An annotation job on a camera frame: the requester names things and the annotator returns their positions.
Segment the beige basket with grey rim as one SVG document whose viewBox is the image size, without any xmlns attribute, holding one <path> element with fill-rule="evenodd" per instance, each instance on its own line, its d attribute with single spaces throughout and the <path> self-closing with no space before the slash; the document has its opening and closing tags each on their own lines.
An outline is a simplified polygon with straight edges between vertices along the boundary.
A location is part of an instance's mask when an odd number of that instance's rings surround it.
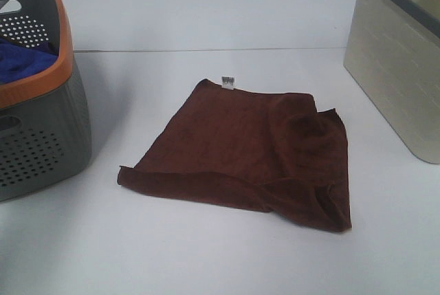
<svg viewBox="0 0 440 295">
<path fill-rule="evenodd" d="M 439 163 L 439 0 L 356 0 L 344 66 L 420 160 Z"/>
</svg>

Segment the grey basket with orange rim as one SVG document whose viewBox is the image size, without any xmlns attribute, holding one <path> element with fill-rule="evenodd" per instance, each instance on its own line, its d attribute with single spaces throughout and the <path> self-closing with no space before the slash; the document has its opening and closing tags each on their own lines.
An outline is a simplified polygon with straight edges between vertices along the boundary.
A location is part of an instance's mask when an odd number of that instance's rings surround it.
<svg viewBox="0 0 440 295">
<path fill-rule="evenodd" d="M 50 43 L 58 59 L 38 74 L 1 85 L 1 199 L 78 174 L 91 157 L 87 98 L 62 0 L 1 0 L 1 38 Z"/>
</svg>

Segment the blue towel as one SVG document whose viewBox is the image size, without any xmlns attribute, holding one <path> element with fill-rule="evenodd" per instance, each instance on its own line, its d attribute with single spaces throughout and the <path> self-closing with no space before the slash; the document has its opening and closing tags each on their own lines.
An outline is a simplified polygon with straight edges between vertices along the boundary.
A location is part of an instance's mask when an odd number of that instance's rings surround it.
<svg viewBox="0 0 440 295">
<path fill-rule="evenodd" d="M 45 71 L 57 59 L 58 54 L 50 43 L 25 47 L 1 38 L 1 85 Z"/>
</svg>

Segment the brown towel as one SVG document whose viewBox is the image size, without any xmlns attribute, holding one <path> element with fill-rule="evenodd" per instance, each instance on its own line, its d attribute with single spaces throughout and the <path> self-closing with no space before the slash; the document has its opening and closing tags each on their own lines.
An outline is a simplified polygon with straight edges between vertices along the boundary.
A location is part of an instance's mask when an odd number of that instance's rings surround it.
<svg viewBox="0 0 440 295">
<path fill-rule="evenodd" d="M 351 228 L 346 129 L 310 94 L 202 80 L 117 181 L 152 197 L 275 212 L 329 232 Z"/>
</svg>

